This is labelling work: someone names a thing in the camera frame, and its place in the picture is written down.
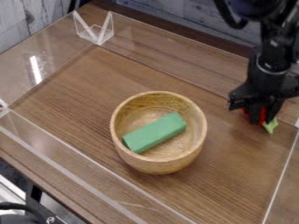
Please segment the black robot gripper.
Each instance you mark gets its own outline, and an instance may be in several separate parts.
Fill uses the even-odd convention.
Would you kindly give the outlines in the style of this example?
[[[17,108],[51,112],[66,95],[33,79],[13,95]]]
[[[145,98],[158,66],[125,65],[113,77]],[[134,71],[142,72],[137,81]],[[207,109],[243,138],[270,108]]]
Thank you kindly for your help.
[[[229,109],[243,109],[253,125],[265,121],[264,107],[269,107],[268,120],[277,117],[285,100],[299,96],[299,75],[247,75],[246,81],[229,92]]]

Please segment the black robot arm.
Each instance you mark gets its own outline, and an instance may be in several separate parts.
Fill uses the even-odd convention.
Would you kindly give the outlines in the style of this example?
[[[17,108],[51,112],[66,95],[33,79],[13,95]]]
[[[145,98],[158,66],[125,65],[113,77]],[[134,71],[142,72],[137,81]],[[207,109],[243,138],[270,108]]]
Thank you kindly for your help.
[[[270,124],[286,99],[299,96],[299,0],[214,0],[227,25],[261,25],[261,45],[249,59],[247,79],[229,93],[229,108],[245,111],[254,125]]]

